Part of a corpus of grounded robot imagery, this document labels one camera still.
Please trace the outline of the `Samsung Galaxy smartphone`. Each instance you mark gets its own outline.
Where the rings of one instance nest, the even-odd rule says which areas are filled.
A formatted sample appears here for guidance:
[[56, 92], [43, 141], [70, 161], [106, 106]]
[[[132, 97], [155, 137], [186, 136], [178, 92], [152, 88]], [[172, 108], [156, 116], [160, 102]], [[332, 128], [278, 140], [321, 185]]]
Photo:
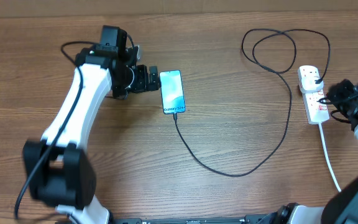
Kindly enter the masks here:
[[164, 114], [186, 111], [181, 72], [172, 70], [160, 72], [161, 96]]

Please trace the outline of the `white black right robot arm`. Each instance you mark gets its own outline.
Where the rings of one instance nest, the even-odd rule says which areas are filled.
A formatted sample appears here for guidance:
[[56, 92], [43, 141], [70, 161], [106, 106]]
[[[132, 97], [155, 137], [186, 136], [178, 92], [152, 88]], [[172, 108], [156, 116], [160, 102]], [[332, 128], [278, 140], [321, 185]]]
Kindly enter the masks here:
[[257, 223], [358, 223], [358, 83], [344, 79], [325, 88], [317, 83], [316, 67], [298, 68], [301, 99], [307, 122], [319, 129], [336, 195], [326, 205], [282, 205], [266, 215], [246, 215]]

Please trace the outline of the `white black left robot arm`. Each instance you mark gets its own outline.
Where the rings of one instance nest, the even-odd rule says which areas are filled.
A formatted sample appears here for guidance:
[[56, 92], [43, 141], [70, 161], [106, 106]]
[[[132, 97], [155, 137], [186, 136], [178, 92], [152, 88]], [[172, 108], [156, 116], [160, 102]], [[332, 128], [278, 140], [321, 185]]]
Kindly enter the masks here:
[[98, 43], [85, 41], [76, 57], [73, 82], [40, 141], [26, 141], [23, 159], [27, 179], [18, 194], [14, 217], [26, 191], [34, 200], [54, 207], [72, 223], [114, 223], [112, 212], [95, 195], [96, 173], [86, 155], [90, 131], [108, 93], [124, 100], [129, 93], [157, 91], [156, 66], [139, 65], [140, 47], [127, 46], [131, 36], [103, 26]]

